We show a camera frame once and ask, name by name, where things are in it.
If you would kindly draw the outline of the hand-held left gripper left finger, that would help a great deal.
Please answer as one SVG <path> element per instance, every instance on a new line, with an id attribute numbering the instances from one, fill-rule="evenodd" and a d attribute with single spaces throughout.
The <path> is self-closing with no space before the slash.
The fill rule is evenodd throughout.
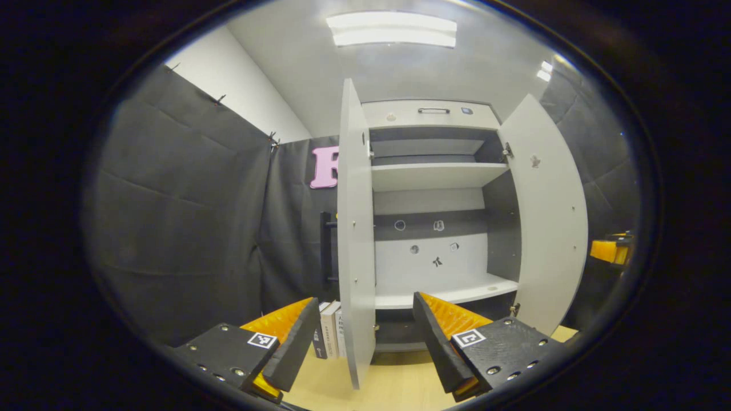
<path id="1" fill-rule="evenodd" d="M 279 404 L 294 385 L 319 323 L 319 301 L 306 297 L 244 325 L 214 325 L 174 352 L 236 390 Z"/>

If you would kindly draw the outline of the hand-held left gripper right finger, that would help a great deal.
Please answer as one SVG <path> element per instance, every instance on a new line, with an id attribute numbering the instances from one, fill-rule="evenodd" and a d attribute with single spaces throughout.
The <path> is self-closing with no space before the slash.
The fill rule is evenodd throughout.
<path id="1" fill-rule="evenodd" d="M 456 402 L 531 376 L 566 352 L 516 317 L 491 320 L 425 292 L 413 294 L 412 314 L 442 388 Z"/>

